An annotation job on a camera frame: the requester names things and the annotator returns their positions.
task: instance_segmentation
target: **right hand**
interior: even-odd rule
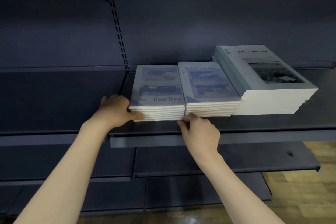
[[[217,146],[221,133],[208,119],[189,113],[183,120],[179,120],[178,124],[185,145],[198,164],[218,155]]]

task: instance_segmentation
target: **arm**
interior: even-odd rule
[[[191,113],[178,124],[189,152],[214,186],[233,223],[284,224],[232,172],[217,152],[221,134],[209,120]]]
[[[86,121],[69,150],[32,197],[15,224],[76,223],[95,161],[107,133],[129,120],[142,119],[126,111],[127,98],[103,97],[99,110]]]

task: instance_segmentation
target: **notebook stack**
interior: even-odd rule
[[[185,114],[230,116],[241,102],[218,62],[179,62]]]
[[[318,90],[264,45],[216,46],[213,60],[241,97],[234,115],[292,114]]]
[[[180,120],[184,98],[177,65],[139,65],[130,101],[131,111],[141,112],[144,120]]]

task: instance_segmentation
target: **wooden floor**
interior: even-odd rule
[[[307,142],[321,170],[263,173],[273,194],[267,205],[287,224],[336,224],[336,142]],[[78,224],[229,224],[222,206],[162,213],[83,217]]]

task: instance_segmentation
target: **thick white book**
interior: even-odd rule
[[[130,109],[172,107],[184,110],[179,69],[177,65],[138,65],[136,69]]]
[[[312,92],[317,87],[287,65],[264,45],[216,46],[214,53],[245,90],[298,90]]]
[[[218,62],[179,62],[178,69],[187,104],[240,102]]]

